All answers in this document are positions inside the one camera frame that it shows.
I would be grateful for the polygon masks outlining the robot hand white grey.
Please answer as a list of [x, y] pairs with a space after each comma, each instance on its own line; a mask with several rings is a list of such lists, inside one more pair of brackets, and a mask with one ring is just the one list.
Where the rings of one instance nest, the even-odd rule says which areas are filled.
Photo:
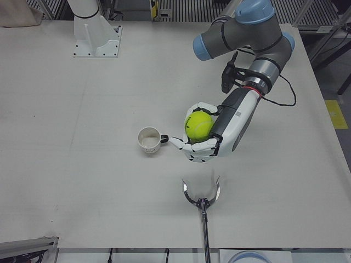
[[197, 111], [216, 116], [209, 139], [192, 144], [187, 135], [183, 134], [181, 139], [170, 137], [169, 141], [193, 162], [204, 163], [215, 157], [227, 156], [239, 144], [260, 99], [257, 90], [241, 87], [233, 90], [218, 106], [198, 102], [188, 109], [186, 116]]

